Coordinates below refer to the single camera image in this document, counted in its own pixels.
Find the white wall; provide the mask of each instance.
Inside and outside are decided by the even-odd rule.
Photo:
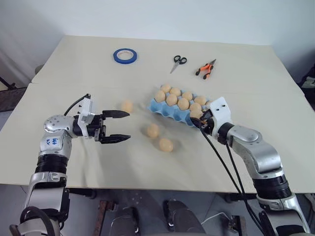
[[[315,62],[314,14],[314,0],[2,0],[0,63],[27,83],[63,34],[242,43],[272,45],[298,81]]]

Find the scissors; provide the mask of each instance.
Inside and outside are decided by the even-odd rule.
[[[170,74],[172,74],[172,72],[176,69],[176,67],[178,65],[185,64],[187,62],[187,58],[183,58],[180,55],[177,55],[177,56],[174,57],[174,62],[175,62],[175,64],[174,64]]]
[[[210,76],[211,70],[213,69],[213,65],[216,62],[217,59],[214,59],[212,62],[205,64],[203,67],[199,68],[196,72],[196,75],[199,75],[199,73],[202,70],[207,70],[207,73],[203,76],[203,79],[207,79]]]

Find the egg carton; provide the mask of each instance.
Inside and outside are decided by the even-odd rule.
[[[192,94],[192,100],[189,101],[189,106],[194,103],[194,99],[198,95],[193,93]],[[179,101],[182,98],[182,96],[177,97],[177,101]],[[204,111],[206,109],[206,105],[201,106],[202,110]],[[169,106],[165,101],[162,102],[156,102],[156,100],[153,98],[150,101],[150,105],[148,106],[148,109],[153,113],[159,113],[164,117],[171,117],[177,122],[183,122],[188,126],[195,127],[195,125],[191,122],[190,119],[190,110],[189,108],[187,110],[181,110],[179,109],[178,105]]]

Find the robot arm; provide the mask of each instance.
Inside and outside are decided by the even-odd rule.
[[[35,173],[32,175],[26,201],[20,218],[20,225],[11,225],[13,236],[35,236],[46,234],[59,236],[69,212],[69,190],[66,189],[66,167],[71,153],[71,140],[79,136],[94,137],[101,144],[122,142],[129,135],[105,136],[108,118],[129,116],[123,111],[93,112],[89,94],[82,99],[78,116],[56,115],[44,122],[44,136]]]
[[[243,159],[257,190],[263,212],[259,214],[266,235],[309,233],[310,229],[294,193],[291,193],[278,152],[253,129],[232,124],[223,97],[212,102],[195,125]]]

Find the blue tape roll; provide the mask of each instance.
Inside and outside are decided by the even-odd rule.
[[[120,59],[118,57],[118,55],[120,53],[130,53],[132,54],[132,58],[128,59],[128,60],[123,60],[123,59]],[[121,49],[118,49],[114,52],[113,54],[114,56],[114,60],[120,64],[130,64],[130,63],[133,63],[135,60],[137,60],[137,53],[133,50],[133,49],[130,49],[130,48],[121,48]]]

